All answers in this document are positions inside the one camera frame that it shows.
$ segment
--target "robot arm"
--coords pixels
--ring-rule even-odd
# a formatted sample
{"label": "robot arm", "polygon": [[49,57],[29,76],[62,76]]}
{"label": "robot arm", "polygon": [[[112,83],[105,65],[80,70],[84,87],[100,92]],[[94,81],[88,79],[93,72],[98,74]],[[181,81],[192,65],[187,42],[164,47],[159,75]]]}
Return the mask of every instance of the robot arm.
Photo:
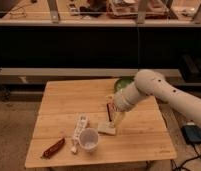
{"label": "robot arm", "polygon": [[151,70],[139,71],[134,82],[115,94],[114,105],[119,112],[126,112],[150,95],[167,102],[201,127],[201,99],[176,89],[161,74]]}

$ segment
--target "small white object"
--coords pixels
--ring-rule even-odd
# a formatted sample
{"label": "small white object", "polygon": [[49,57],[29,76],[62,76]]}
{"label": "small white object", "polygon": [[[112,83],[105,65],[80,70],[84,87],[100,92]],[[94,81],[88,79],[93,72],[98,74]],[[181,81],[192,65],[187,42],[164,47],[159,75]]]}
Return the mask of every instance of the small white object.
{"label": "small white object", "polygon": [[135,4],[135,0],[123,0],[127,4]]}
{"label": "small white object", "polygon": [[78,153],[77,147],[73,145],[72,148],[71,148],[71,152],[72,152],[73,154],[77,154],[77,153]]}
{"label": "small white object", "polygon": [[86,152],[93,152],[97,148],[99,135],[96,129],[86,128],[79,136],[79,144]]}

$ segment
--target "green object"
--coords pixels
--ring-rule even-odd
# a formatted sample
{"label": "green object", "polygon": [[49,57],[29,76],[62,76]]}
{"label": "green object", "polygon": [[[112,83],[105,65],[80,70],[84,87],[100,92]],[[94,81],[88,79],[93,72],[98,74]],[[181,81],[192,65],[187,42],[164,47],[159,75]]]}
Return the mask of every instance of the green object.
{"label": "green object", "polygon": [[133,77],[123,77],[123,78],[120,78],[119,80],[117,80],[115,82],[115,85],[114,85],[114,91],[115,91],[115,93],[118,90],[120,90],[122,88],[125,88],[127,85],[129,85],[133,81],[134,81]]}

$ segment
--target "wooden table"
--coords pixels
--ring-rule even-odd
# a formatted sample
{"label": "wooden table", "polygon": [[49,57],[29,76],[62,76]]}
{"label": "wooden table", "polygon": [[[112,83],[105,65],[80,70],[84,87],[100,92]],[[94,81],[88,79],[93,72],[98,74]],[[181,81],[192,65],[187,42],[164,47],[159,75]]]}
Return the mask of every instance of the wooden table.
{"label": "wooden table", "polygon": [[[176,158],[176,152],[154,97],[140,102],[126,114],[116,136],[101,135],[97,151],[70,152],[70,137],[79,114],[89,117],[90,127],[108,121],[107,95],[116,79],[55,81],[46,85],[26,168],[124,163]],[[65,136],[66,145],[51,159],[43,151]]]}

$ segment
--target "white cup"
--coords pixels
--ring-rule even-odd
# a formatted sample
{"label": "white cup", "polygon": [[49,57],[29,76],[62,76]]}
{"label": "white cup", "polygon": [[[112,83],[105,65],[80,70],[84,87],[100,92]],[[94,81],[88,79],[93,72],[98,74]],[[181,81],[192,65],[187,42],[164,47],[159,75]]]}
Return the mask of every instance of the white cup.
{"label": "white cup", "polygon": [[86,128],[79,135],[79,144],[86,152],[93,152],[97,148],[99,135],[96,129]]}

